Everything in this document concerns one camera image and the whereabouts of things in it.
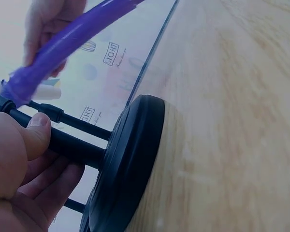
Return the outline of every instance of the fingernail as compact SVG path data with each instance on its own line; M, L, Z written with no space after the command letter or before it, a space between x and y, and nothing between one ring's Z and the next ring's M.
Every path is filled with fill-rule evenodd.
M48 117L45 114L35 114L32 119L30 120L28 127L32 126L40 126L43 127L49 121Z

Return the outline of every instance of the printed logo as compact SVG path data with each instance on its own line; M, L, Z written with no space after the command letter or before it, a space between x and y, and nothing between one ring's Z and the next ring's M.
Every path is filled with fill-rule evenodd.
M118 50L119 50L119 45L116 43L110 42L108 44L108 49L105 54L103 62L109 66L112 66L117 56Z
M80 119L84 122L88 122L91 120L93 113L95 112L95 109L92 109L90 107L85 107L85 110L83 111Z
M83 46L81 46L81 49L87 52L94 52L96 50L96 43L92 42L92 41L87 41L86 43L84 43Z

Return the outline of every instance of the black stand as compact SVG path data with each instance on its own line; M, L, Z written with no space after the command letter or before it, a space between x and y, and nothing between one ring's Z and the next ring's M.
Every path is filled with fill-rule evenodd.
M123 232L142 198L160 145L164 101L153 96L137 97L120 115L112 132L68 116L51 105L30 102L52 121L64 122L108 141L96 147L52 128L49 149L99 170L87 204L65 204L83 213L80 232ZM26 127L30 117L0 96L0 111Z

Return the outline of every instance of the wooden table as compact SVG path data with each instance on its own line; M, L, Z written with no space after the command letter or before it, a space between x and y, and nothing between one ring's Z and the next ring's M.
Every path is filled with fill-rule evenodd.
M290 232L290 0L180 0L157 67L138 94L165 125L127 231Z

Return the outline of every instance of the black round base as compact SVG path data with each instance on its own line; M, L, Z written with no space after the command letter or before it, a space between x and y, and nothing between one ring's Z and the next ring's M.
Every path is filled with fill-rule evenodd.
M142 198L160 145L164 101L138 96L120 115L81 221L81 232L123 232Z

